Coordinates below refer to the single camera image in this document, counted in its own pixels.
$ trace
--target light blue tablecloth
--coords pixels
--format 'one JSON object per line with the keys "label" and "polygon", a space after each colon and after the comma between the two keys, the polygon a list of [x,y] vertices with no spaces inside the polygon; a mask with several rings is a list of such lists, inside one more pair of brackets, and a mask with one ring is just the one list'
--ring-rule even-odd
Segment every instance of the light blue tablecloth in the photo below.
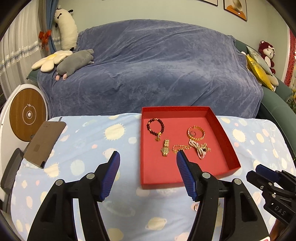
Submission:
{"label": "light blue tablecloth", "polygon": [[[12,192],[11,215],[26,240],[34,217],[57,179],[79,180],[106,162],[114,150],[121,163],[110,196],[99,204],[111,241],[185,241],[196,211],[184,187],[142,190],[139,181],[140,114],[63,117],[66,128],[55,144],[44,169],[23,160]],[[246,181],[246,174],[262,163],[273,170],[296,174],[280,131],[270,121],[218,117],[242,168],[225,178],[239,177],[258,205],[269,230],[275,218],[264,209],[261,191]],[[213,240],[219,239],[223,200],[218,209]],[[84,240],[78,201],[74,200],[78,238]]]}

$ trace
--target wall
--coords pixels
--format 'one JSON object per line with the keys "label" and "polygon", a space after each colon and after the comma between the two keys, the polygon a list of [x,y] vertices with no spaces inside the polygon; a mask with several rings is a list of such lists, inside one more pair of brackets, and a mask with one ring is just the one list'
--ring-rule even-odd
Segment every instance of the wall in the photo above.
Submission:
{"label": "wall", "polygon": [[281,79],[287,54],[287,27],[278,12],[266,0],[247,0],[248,21],[219,6],[197,0],[60,0],[73,9],[78,31],[128,19],[161,19],[196,24],[234,36],[258,49],[261,40],[276,49],[277,76]]}

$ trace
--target yellow pillow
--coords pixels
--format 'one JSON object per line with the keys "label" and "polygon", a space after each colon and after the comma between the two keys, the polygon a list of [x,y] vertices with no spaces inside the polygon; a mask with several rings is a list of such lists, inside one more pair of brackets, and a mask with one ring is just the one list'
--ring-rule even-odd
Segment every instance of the yellow pillow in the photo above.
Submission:
{"label": "yellow pillow", "polygon": [[273,87],[270,83],[270,80],[267,76],[267,74],[265,73],[265,71],[263,70],[263,68],[254,60],[252,59],[250,56],[246,55],[247,58],[247,62],[250,65],[254,75],[257,77],[257,79],[268,89],[273,91]]}

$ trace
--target picture frame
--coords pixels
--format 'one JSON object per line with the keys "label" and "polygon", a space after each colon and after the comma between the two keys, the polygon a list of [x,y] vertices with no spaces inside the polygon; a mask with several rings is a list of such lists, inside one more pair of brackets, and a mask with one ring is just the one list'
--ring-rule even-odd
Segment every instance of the picture frame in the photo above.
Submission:
{"label": "picture frame", "polygon": [[212,4],[212,5],[216,6],[216,7],[218,6],[218,0],[199,0],[199,1]]}
{"label": "picture frame", "polygon": [[223,0],[224,9],[239,18],[248,21],[247,0]]}

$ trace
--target stuffed animal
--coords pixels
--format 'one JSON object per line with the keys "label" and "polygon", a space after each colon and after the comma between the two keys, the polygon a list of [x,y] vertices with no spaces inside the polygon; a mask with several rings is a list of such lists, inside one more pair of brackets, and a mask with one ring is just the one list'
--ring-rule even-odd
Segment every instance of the stuffed animal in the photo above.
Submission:
{"label": "stuffed animal", "polygon": [[92,49],[87,49],[78,51],[67,57],[57,66],[56,80],[58,81],[60,79],[60,75],[62,75],[63,80],[65,80],[67,77],[74,74],[76,70],[81,69],[88,64],[93,64],[93,53],[94,51]]}
{"label": "stuffed animal", "polygon": [[59,26],[61,33],[62,50],[74,50],[76,49],[76,42],[78,38],[78,29],[72,18],[73,10],[65,10],[58,6],[55,14],[54,21],[55,27]]}
{"label": "stuffed animal", "polygon": [[272,61],[272,58],[276,54],[274,47],[271,44],[269,44],[268,42],[261,41],[260,45],[259,45],[259,53],[261,54],[262,58],[267,63],[267,65],[270,68],[271,72],[273,74],[275,74],[276,71],[275,71],[275,69],[273,69],[274,62]]}
{"label": "stuffed animal", "polygon": [[32,65],[32,69],[38,69],[41,67],[42,72],[52,71],[55,64],[62,62],[67,56],[72,55],[72,51],[57,51],[45,58],[38,60],[35,64]]}

